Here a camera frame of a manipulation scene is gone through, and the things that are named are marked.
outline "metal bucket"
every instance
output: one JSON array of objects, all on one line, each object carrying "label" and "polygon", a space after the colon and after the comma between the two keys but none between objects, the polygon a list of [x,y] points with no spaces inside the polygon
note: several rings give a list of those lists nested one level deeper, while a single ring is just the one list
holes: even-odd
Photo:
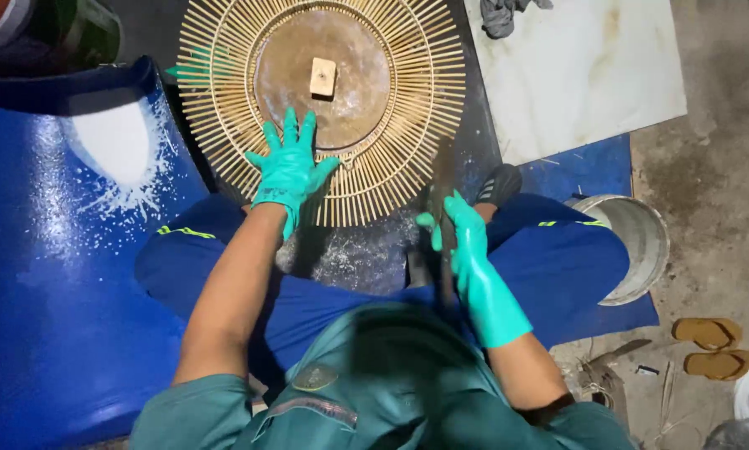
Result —
[{"label": "metal bucket", "polygon": [[669,232],[660,213],[641,200],[614,194],[595,195],[571,207],[600,220],[627,247],[627,275],[599,304],[619,306],[646,294],[669,261]]}]

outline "dark table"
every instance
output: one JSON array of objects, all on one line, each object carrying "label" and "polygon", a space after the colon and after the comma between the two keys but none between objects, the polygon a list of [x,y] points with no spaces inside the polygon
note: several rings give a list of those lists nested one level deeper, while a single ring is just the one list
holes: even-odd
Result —
[{"label": "dark table", "polygon": [[[187,0],[105,1],[122,20],[125,62],[150,55],[162,70],[175,65]],[[473,200],[501,157],[466,10],[462,2],[447,1],[447,6],[459,29],[467,72],[467,97],[454,141],[456,185],[464,198]],[[167,74],[163,77],[175,82]],[[181,127],[181,132],[187,135],[187,127]],[[195,159],[200,165],[199,157]],[[294,275],[357,292],[393,292],[405,284],[405,251],[420,241],[413,220],[424,209],[425,200],[416,198],[366,226],[302,227],[297,239],[280,250],[278,265]]]}]

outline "blue pants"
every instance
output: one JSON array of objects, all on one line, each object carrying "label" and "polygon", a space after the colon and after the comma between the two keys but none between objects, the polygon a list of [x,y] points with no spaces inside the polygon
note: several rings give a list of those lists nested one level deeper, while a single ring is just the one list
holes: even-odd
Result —
[{"label": "blue pants", "polygon": [[[153,298],[188,320],[208,274],[245,217],[218,194],[198,202],[150,237],[136,260],[136,279]],[[547,347],[585,337],[572,325],[592,315],[629,267],[627,250],[613,231],[538,195],[510,198],[486,230],[489,261]],[[270,387],[281,385],[285,371],[319,333],[353,308],[384,300],[434,306],[432,286],[367,295],[279,272],[271,276],[249,346],[250,372]],[[467,329],[465,312],[446,319]]]}]

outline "sandal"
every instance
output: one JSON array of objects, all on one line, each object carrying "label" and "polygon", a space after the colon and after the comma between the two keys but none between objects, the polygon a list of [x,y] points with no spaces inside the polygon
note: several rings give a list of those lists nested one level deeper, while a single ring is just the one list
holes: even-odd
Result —
[{"label": "sandal", "polygon": [[733,349],[742,337],[741,327],[730,319],[679,319],[672,326],[676,340],[689,340],[710,352]]},{"label": "sandal", "polygon": [[725,350],[716,353],[691,353],[683,369],[689,375],[702,375],[709,380],[733,381],[749,371],[747,350]]}]

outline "gloved hand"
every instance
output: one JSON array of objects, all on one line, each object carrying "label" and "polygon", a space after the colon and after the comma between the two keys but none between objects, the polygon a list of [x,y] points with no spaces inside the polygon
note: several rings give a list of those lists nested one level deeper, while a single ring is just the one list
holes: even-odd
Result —
[{"label": "gloved hand", "polygon": [[244,154],[247,160],[261,171],[258,194],[252,207],[259,203],[280,203],[286,207],[288,219],[282,230],[283,240],[294,232],[300,223],[300,207],[308,196],[316,192],[333,169],[339,166],[336,157],[324,158],[314,166],[311,145],[316,128],[316,114],[308,111],[302,121],[302,129],[297,138],[297,114],[294,108],[286,109],[283,121],[282,143],[272,122],[263,124],[263,135],[271,153],[261,156],[252,151]]},{"label": "gloved hand", "polygon": [[[519,302],[486,258],[486,223],[458,191],[444,199],[444,210],[455,225],[458,248],[452,250],[452,272],[458,294],[469,308],[469,317],[483,347],[499,347],[533,331]],[[432,227],[433,249],[441,250],[441,230],[430,213],[422,213],[416,222]]]}]

